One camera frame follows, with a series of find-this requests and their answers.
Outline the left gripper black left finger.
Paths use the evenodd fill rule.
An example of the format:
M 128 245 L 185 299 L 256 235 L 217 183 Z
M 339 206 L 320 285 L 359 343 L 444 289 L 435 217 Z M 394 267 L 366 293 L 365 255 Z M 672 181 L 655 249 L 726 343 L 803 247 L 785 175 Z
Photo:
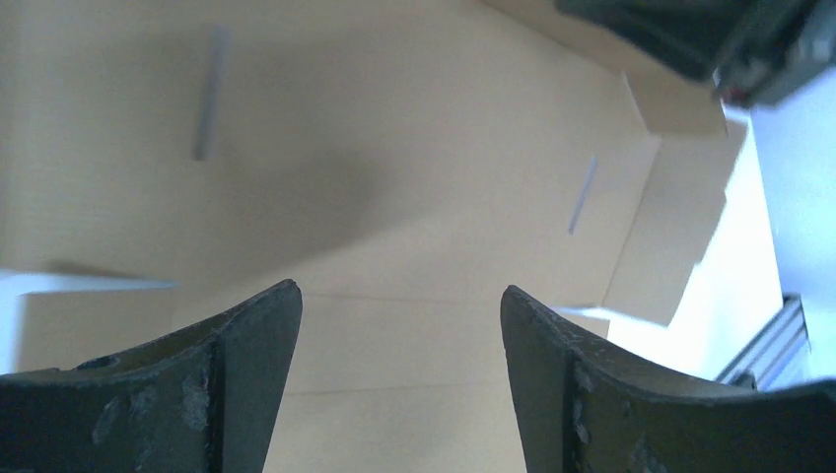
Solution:
M 285 280 L 74 369 L 4 375 L 2 470 L 261 471 L 302 313 Z

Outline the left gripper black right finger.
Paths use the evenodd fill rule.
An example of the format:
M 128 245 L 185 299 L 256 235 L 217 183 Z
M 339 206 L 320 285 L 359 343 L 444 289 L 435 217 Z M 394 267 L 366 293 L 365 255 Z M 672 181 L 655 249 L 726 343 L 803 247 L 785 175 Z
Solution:
M 529 472 L 831 472 L 835 384 L 759 392 L 658 365 L 516 286 L 500 319 Z

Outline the brown cardboard box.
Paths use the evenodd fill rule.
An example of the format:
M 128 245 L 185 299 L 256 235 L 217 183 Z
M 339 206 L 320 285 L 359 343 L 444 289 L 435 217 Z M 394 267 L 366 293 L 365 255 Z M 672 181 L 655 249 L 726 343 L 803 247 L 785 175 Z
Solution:
M 521 472 L 500 300 L 666 322 L 742 125 L 479 1 L 5 1 L 1 265 L 70 369 L 284 279 L 269 472 Z M 639 301 L 649 306 L 639 308 Z

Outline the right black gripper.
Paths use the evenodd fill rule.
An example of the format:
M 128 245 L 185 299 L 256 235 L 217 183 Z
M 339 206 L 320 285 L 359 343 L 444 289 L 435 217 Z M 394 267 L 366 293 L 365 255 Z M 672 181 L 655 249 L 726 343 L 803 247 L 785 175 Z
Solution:
M 723 102 L 776 106 L 835 66 L 832 1 L 557 1 Z

